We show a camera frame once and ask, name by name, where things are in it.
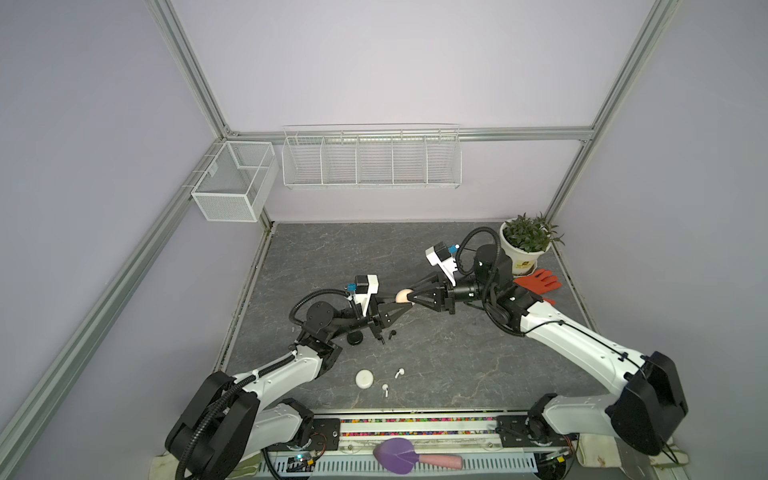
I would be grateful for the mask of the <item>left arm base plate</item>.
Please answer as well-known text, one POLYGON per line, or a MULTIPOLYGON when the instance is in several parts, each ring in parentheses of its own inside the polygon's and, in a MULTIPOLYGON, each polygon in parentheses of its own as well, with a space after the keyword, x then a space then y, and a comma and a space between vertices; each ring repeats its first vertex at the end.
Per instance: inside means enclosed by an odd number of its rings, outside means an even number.
POLYGON ((286 447, 289 450, 336 451, 341 440, 339 418, 317 418, 299 428, 296 436, 286 447))

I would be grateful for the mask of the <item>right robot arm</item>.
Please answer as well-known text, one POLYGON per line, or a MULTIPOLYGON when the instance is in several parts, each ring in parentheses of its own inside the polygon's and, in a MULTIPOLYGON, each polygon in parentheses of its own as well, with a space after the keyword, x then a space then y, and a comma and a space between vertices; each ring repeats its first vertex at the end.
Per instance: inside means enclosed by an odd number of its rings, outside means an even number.
POLYGON ((689 408, 675 363, 666 355, 645 355, 573 321, 541 295, 517 283, 498 231, 471 230, 457 246, 442 243, 426 251, 441 271, 396 295, 399 303, 453 313, 474 304, 502 332, 528 338, 556 351, 606 389, 596 396, 543 395, 518 432, 540 446, 559 437, 594 434, 621 439, 648 456, 671 451, 668 442, 689 408), (471 266, 461 257, 478 234, 490 235, 471 266))

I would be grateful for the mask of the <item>pink earbud charging case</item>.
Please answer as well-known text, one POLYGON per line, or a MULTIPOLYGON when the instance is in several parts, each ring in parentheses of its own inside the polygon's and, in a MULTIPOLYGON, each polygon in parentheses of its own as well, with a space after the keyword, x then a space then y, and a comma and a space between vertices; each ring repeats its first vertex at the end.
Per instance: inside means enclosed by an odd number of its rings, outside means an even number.
POLYGON ((411 290, 411 289, 402 289, 402 290, 400 290, 400 291, 399 291, 399 292, 396 294, 396 296, 395 296, 395 301, 396 301, 397 303, 409 303, 409 302, 410 302, 410 300, 408 299, 408 295, 409 295, 410 293, 412 293, 412 290, 411 290))

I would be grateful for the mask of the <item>black earbud charging case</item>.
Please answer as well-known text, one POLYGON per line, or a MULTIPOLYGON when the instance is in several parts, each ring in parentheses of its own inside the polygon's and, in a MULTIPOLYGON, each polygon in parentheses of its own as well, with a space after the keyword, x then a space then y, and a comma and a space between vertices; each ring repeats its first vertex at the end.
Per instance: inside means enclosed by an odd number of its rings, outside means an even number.
POLYGON ((363 342, 364 335, 360 331, 351 332, 347 335, 346 340, 350 345, 356 346, 363 342))

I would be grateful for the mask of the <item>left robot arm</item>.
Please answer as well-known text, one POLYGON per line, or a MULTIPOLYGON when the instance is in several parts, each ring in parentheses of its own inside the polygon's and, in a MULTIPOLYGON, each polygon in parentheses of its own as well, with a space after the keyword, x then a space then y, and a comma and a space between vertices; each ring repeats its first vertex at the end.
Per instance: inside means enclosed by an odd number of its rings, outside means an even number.
POLYGON ((380 338, 411 308, 410 293, 320 289, 302 298, 289 312, 300 331, 286 354, 234 376, 215 371, 202 382, 165 440, 177 461, 174 478, 225 479, 242 459, 272 445, 309 442, 314 414, 289 392, 333 367, 342 351, 338 336, 368 328, 380 338), (306 316, 297 321, 301 308, 306 316))

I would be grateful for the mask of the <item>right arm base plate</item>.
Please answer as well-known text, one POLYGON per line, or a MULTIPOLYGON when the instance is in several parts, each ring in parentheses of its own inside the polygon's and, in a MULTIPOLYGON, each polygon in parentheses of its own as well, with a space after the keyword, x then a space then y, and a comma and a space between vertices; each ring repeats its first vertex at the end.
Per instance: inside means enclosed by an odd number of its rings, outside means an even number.
POLYGON ((495 432, 501 445, 513 447, 560 448, 575 447, 577 434, 558 434, 538 419, 531 420, 526 414, 507 414, 496 417, 495 432))

